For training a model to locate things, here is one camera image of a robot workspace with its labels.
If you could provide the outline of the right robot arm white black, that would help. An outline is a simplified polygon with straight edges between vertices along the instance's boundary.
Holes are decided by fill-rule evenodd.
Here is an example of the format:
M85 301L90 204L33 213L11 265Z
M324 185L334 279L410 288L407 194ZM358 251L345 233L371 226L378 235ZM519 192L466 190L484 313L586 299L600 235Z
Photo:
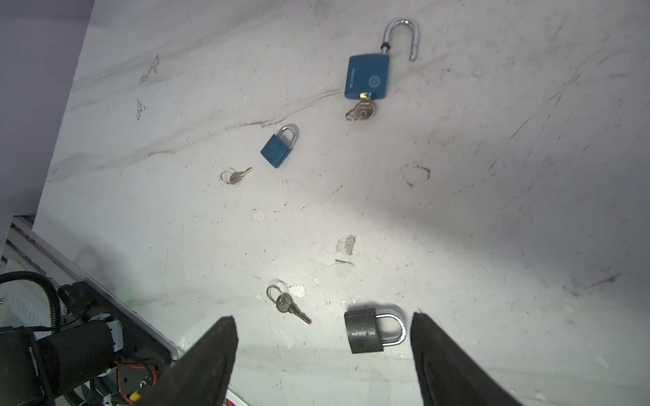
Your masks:
M6 272L3 283L32 282L47 297L48 326L7 326L1 331L1 402L81 404L76 389L106 373L117 388L111 405L227 405L238 335L235 319L219 319L178 361L89 285L56 287L28 271ZM410 323L395 313L356 308L344 315L350 350L378 353L409 342L426 405L513 405L492 379L428 315Z

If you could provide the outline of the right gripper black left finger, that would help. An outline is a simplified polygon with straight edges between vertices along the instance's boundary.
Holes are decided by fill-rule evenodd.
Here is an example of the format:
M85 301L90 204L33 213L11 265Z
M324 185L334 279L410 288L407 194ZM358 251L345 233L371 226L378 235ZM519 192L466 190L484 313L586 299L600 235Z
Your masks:
M169 344L138 317L130 327L153 354L143 361L156 373L156 381L136 405L222 405L235 366L238 334L235 318L216 321L184 355L172 360Z

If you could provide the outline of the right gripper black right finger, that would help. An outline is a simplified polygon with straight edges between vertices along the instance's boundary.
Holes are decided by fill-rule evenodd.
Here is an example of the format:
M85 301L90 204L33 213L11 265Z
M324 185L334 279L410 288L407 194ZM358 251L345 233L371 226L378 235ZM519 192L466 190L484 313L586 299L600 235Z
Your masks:
M521 405L424 313L413 315L411 348L423 404Z

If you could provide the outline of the key with ring for large padlock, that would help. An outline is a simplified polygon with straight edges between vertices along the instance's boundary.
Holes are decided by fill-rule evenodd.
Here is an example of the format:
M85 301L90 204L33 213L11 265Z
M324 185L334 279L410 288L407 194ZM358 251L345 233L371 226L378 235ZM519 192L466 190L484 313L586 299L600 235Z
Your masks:
M373 117L376 111L376 105L372 100L371 93L360 94L360 101L346 113L345 119L348 121L364 121Z

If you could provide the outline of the large blue padlock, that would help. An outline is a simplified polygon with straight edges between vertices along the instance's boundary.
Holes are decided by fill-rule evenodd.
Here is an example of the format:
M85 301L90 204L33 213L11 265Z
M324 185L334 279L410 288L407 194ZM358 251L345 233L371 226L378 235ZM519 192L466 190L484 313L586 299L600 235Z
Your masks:
M420 45L420 27L413 19L397 18L389 22L384 30L379 53L367 53L351 56L348 62L344 96L350 100L362 100L368 96L371 101L386 97L393 31L405 26L411 32L409 60L415 62L418 58Z

